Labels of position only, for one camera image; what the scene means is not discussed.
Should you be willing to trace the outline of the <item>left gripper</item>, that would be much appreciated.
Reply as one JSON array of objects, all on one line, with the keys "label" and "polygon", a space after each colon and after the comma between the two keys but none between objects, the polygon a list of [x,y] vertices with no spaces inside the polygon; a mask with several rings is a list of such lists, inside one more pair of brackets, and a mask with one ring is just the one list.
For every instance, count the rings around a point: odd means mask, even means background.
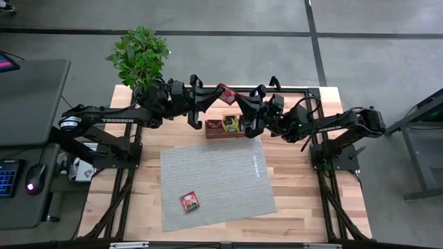
[{"label": "left gripper", "polygon": [[168,101],[168,116],[186,116],[188,114],[188,124],[196,129],[202,129],[203,122],[199,120],[199,114],[205,113],[209,107],[225,92],[219,84],[215,88],[205,88],[200,78],[192,74],[190,85],[194,92],[193,103],[188,105],[188,92],[184,83],[179,80],[168,80],[171,100]]}]

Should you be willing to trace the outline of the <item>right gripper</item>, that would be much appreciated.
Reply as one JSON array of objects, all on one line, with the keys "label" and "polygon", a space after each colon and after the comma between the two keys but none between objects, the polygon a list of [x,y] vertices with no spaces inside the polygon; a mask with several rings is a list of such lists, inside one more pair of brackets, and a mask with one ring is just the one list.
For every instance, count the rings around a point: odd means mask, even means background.
[{"label": "right gripper", "polygon": [[245,118],[250,122],[245,128],[245,136],[254,138],[264,132],[265,127],[275,127],[283,117],[284,97],[273,94],[269,100],[263,101],[266,96],[266,87],[261,84],[253,89],[248,96],[237,94],[238,103]]}]

